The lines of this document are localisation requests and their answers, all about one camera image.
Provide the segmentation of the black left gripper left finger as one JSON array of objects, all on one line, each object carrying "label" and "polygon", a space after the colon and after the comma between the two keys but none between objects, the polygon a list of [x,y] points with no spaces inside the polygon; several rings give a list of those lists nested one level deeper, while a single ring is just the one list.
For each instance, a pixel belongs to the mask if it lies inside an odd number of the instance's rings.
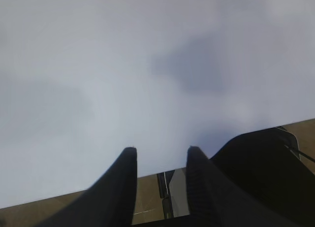
[{"label": "black left gripper left finger", "polygon": [[137,192],[137,151],[125,148],[82,195],[40,227],[129,227]]}]

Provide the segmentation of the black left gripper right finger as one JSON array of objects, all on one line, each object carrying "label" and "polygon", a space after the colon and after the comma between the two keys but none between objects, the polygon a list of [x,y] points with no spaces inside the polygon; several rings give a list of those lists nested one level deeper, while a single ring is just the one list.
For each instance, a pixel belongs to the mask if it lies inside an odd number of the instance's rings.
[{"label": "black left gripper right finger", "polygon": [[267,211],[231,182],[199,147],[187,153],[189,211],[203,227],[269,227]]}]

